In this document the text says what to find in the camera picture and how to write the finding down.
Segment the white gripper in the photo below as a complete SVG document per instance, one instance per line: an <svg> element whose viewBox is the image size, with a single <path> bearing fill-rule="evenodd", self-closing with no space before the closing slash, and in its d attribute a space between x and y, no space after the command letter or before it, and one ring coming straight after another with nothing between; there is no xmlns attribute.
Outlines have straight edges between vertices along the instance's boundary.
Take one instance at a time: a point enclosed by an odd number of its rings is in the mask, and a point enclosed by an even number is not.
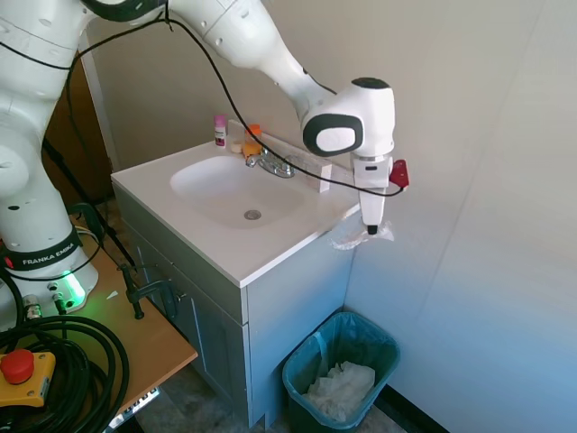
<svg viewBox="0 0 577 433"><path fill-rule="evenodd" d="M376 235L383 218L386 189L389 186L390 157L362 158L353 156L353 180L359 189L362 221L369 235Z"/></svg>

